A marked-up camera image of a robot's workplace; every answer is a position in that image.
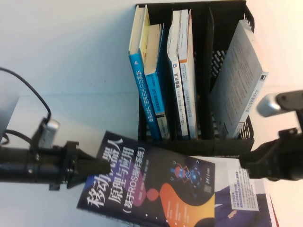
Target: barcode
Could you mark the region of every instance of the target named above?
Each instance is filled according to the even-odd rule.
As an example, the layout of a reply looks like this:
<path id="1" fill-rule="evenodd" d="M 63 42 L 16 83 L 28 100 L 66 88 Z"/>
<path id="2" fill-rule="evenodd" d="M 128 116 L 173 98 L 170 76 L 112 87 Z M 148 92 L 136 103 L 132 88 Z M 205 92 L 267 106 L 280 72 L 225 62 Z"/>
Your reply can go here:
<path id="1" fill-rule="evenodd" d="M 163 120 L 161 120 L 161 127 L 162 127 L 162 130 L 163 130 L 164 134 L 166 134 Z"/>
<path id="2" fill-rule="evenodd" d="M 212 193 L 212 188 L 211 188 L 211 186 L 205 185 L 205 186 L 204 186 L 204 192 L 206 192 L 206 193 Z"/>

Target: cable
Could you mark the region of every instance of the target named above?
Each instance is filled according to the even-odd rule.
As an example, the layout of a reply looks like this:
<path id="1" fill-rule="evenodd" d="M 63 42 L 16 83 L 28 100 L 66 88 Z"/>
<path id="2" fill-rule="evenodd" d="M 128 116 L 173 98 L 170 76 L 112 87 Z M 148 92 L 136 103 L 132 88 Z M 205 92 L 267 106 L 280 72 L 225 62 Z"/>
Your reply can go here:
<path id="1" fill-rule="evenodd" d="M 27 137 L 26 135 L 22 134 L 21 132 L 18 132 L 18 131 L 15 131 L 15 130 L 6 129 L 6 130 L 4 131 L 4 135 L 6 135 L 6 133 L 7 133 L 7 134 L 14 135 L 14 136 L 17 136 L 17 137 L 23 139 L 24 141 L 28 142 L 29 144 L 32 143 L 31 138 Z"/>
<path id="2" fill-rule="evenodd" d="M 6 141 L 3 143 L 0 143 L 0 146 L 9 144 L 9 136 L 6 133 L 3 134 L 3 138 L 6 139 Z"/>
<path id="3" fill-rule="evenodd" d="M 37 98 L 42 102 L 42 104 L 46 107 L 47 111 L 48 111 L 48 115 L 47 115 L 47 122 L 49 122 L 49 120 L 51 119 L 51 116 L 52 116 L 52 113 L 51 113 L 51 109 L 48 107 L 48 105 L 46 104 L 46 102 L 44 101 L 44 99 L 39 95 L 39 93 L 25 80 L 23 79 L 20 75 L 18 75 L 17 73 L 11 71 L 11 70 L 8 70 L 8 69 L 5 69 L 5 68 L 2 68 L 0 67 L 0 71 L 4 71 L 4 72 L 7 72 L 15 77 L 17 77 L 19 80 L 21 80 L 29 89 L 31 89 L 31 91 L 37 96 Z"/>
<path id="4" fill-rule="evenodd" d="M 9 74 L 17 77 L 19 80 L 21 80 L 37 96 L 37 98 L 42 102 L 42 104 L 45 106 L 45 108 L 48 111 L 48 115 L 47 115 L 47 119 L 46 119 L 46 124 L 47 124 L 49 122 L 49 120 L 51 119 L 52 112 L 51 112 L 51 109 L 49 108 L 49 106 L 44 101 L 44 99 L 39 95 L 39 93 L 25 79 L 23 79 L 17 73 L 15 73 L 15 72 L 13 72 L 11 70 L 2 68 L 2 67 L 0 67 L 0 71 L 7 72 L 7 73 L 9 73 Z M 4 131 L 4 134 L 3 134 L 3 138 L 5 138 L 6 141 L 3 142 L 3 143 L 1 143 L 0 145 L 9 144 L 9 137 L 8 137 L 7 134 L 11 134 L 11 135 L 17 136 L 17 137 L 23 139 L 24 141 L 28 142 L 29 144 L 32 144 L 32 140 L 29 137 L 27 137 L 26 135 L 24 135 L 24 134 L 22 134 L 22 133 L 20 133 L 18 131 L 15 131 L 15 130 L 9 130 L 9 129 L 7 129 L 7 130 Z"/>

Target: blue book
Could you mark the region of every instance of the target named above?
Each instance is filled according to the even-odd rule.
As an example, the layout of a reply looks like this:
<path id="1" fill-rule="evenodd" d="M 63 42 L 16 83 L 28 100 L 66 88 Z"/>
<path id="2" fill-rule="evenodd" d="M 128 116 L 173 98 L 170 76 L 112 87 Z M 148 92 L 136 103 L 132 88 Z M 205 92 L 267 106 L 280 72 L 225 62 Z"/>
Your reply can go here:
<path id="1" fill-rule="evenodd" d="M 144 61 L 147 45 L 147 33 L 150 25 L 147 6 L 136 7 L 131 39 L 129 43 L 128 56 L 134 72 L 134 77 L 139 90 L 140 100 L 145 112 L 146 121 L 149 126 L 153 140 L 161 140 L 160 130 L 156 121 L 155 111 L 152 106 L 151 96 L 144 75 Z"/>
<path id="2" fill-rule="evenodd" d="M 164 25 L 149 26 L 147 36 L 144 74 L 151 95 L 159 130 L 163 140 L 169 140 L 169 126 L 166 116 L 165 74 L 163 67 Z"/>

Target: white book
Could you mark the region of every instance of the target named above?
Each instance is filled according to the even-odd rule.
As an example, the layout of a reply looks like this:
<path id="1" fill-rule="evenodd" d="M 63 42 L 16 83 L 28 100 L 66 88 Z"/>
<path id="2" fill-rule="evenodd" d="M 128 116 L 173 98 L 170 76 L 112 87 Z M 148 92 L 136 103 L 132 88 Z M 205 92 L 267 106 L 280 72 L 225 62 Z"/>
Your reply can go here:
<path id="1" fill-rule="evenodd" d="M 178 44 L 183 94 L 187 114 L 187 123 L 191 139 L 197 139 L 198 126 L 196 120 L 196 78 L 193 50 L 193 31 L 191 10 L 181 11 L 180 33 Z"/>
<path id="2" fill-rule="evenodd" d="M 215 163 L 214 221 L 216 227 L 277 227 L 264 179 L 250 179 L 238 159 L 195 158 Z"/>
<path id="3" fill-rule="evenodd" d="M 240 20 L 210 95 L 220 137 L 238 137 L 268 71 L 248 22 Z"/>
<path id="4" fill-rule="evenodd" d="M 180 30 L 180 14 L 181 11 L 173 11 L 172 23 L 169 29 L 169 37 L 167 42 L 167 55 L 171 64 L 172 79 L 176 92 L 179 127 L 181 129 L 182 138 L 188 139 L 186 111 L 184 105 L 182 78 L 180 73 L 180 65 L 178 58 L 178 40 Z"/>

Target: white table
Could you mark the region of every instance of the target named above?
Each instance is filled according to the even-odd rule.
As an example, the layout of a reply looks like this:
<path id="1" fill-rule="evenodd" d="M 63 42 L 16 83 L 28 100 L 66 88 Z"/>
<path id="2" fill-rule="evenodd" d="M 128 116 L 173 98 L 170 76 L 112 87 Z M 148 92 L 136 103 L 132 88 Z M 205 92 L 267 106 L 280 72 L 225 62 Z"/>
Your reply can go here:
<path id="1" fill-rule="evenodd" d="M 296 89 L 303 87 L 264 87 L 258 100 L 267 93 Z M 137 138 L 137 93 L 58 95 L 44 98 L 53 112 L 53 118 L 61 123 L 55 139 L 57 145 L 63 146 L 66 140 L 79 141 L 82 150 L 92 153 L 98 149 L 104 129 Z M 43 116 L 46 116 L 46 110 L 37 98 L 22 97 L 8 128 L 31 136 Z M 253 108 L 250 117 L 255 134 L 253 149 L 276 139 L 279 130 L 298 126 L 294 113 L 262 118 Z M 10 138 L 11 146 L 28 146 L 18 138 Z M 303 181 L 268 182 L 267 186 L 280 226 L 300 226 Z M 116 222 L 76 209 L 82 188 L 83 185 L 79 185 L 66 190 L 62 186 L 59 192 L 49 192 L 47 185 L 0 183 L 0 226 L 118 226 Z"/>

